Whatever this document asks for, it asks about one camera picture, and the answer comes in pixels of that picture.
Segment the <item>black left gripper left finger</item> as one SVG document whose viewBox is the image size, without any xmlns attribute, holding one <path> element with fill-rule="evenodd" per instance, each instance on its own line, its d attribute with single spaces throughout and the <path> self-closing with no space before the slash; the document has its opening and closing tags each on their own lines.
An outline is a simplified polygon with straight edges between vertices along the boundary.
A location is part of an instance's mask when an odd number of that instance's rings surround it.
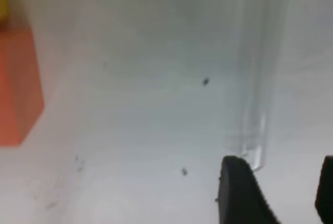
<svg viewBox="0 0 333 224">
<path fill-rule="evenodd" d="M 225 156 L 215 200 L 220 224 L 279 223 L 249 164 L 237 156 Z"/>
</svg>

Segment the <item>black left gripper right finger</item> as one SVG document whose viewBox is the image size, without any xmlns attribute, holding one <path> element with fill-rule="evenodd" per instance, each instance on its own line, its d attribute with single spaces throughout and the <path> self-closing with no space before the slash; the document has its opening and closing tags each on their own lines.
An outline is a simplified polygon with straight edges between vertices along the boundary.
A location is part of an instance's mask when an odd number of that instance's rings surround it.
<svg viewBox="0 0 333 224">
<path fill-rule="evenodd" d="M 322 165 L 315 208 L 322 223 L 332 224 L 332 156 L 326 156 Z"/>
</svg>

